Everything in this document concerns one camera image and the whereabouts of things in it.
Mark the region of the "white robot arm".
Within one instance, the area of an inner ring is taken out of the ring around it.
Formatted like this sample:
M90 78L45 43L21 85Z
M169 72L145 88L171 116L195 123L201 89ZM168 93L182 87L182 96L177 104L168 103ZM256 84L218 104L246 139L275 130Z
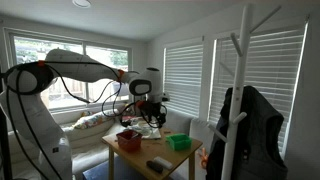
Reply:
M132 95L146 97L136 104L144 119L159 126L166 122L161 108L169 96L163 92L162 75L156 68L142 73L123 71L62 49L49 51L43 60L18 64L3 74L1 109L19 136L39 149L35 168L42 180L73 178L69 140L40 98L55 79L64 77L88 83L101 79L126 83Z

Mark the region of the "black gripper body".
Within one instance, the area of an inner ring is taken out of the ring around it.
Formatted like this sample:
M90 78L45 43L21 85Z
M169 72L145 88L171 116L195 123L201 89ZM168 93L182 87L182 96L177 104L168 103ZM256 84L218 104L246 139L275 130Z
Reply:
M161 128L166 122L167 112L162 112L161 108L165 108L161 103L152 103L145 101L142 105L143 119L152 128Z

